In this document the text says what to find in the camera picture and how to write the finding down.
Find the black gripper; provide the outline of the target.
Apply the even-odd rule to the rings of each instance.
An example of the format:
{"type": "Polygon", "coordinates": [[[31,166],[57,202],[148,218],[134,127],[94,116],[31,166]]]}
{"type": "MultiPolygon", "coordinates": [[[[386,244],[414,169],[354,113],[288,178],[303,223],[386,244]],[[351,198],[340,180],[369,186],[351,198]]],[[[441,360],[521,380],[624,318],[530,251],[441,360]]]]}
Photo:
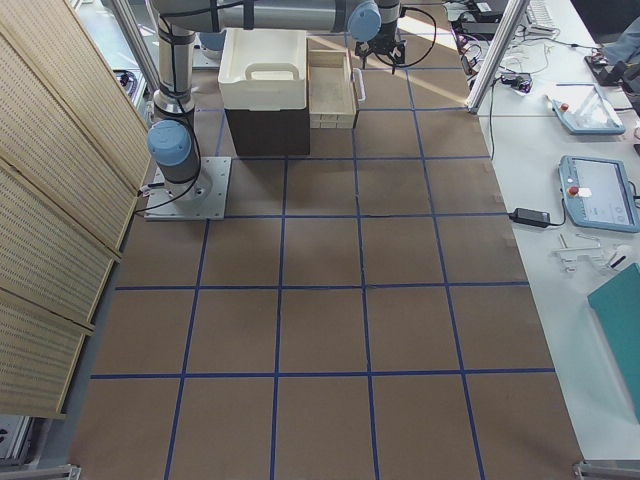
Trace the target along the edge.
{"type": "Polygon", "coordinates": [[[355,55],[361,59],[362,69],[366,69],[367,58],[373,55],[382,63],[390,63],[391,74],[395,75],[398,63],[405,62],[405,42],[399,40],[395,32],[378,33],[371,40],[358,41],[355,55]]]}

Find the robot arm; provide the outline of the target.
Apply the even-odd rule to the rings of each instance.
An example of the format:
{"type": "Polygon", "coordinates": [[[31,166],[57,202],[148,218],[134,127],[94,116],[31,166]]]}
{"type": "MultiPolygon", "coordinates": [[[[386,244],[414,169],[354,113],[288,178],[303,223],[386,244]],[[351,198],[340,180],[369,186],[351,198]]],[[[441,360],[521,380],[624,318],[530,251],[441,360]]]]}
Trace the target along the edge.
{"type": "Polygon", "coordinates": [[[394,65],[404,59],[395,39],[401,16],[398,1],[149,1],[159,38],[159,87],[154,112],[163,128],[148,134],[148,147],[164,176],[168,199],[145,210],[192,204],[208,192],[193,127],[191,97],[195,36],[223,35],[230,28],[312,30],[349,33],[371,54],[388,54],[394,65]]]}

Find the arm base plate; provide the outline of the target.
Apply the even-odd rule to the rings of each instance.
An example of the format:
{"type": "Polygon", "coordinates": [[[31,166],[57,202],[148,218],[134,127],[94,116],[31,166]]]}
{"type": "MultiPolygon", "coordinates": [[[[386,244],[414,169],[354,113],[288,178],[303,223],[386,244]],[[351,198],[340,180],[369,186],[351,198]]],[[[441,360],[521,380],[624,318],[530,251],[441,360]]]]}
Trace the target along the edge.
{"type": "Polygon", "coordinates": [[[196,183],[166,182],[157,167],[142,215],[150,221],[222,220],[225,217],[227,190],[231,173],[230,157],[203,157],[196,183]]]}

